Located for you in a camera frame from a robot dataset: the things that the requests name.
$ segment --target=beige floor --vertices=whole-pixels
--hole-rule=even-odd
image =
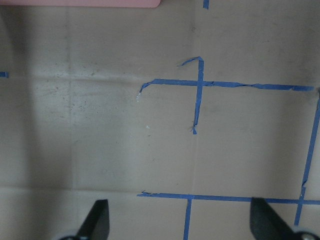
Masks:
[[[163,0],[155,9],[0,7],[0,239],[51,239],[108,198],[110,240],[181,240],[186,201],[299,198],[320,83],[320,1]],[[320,200],[316,142],[305,199]],[[293,225],[294,204],[273,204]],[[320,206],[301,225],[319,232]],[[189,239],[253,239],[249,204],[195,200]]]

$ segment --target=pink board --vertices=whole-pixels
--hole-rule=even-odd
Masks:
[[[0,5],[155,8],[161,0],[0,0]]]

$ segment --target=metal screw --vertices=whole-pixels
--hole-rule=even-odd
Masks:
[[[302,234],[301,237],[302,237],[303,240],[315,240],[314,236],[312,236],[312,235],[310,235],[308,233]]]

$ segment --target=pink object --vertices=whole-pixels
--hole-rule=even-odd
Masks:
[[[161,0],[0,0],[0,5],[155,8]]]

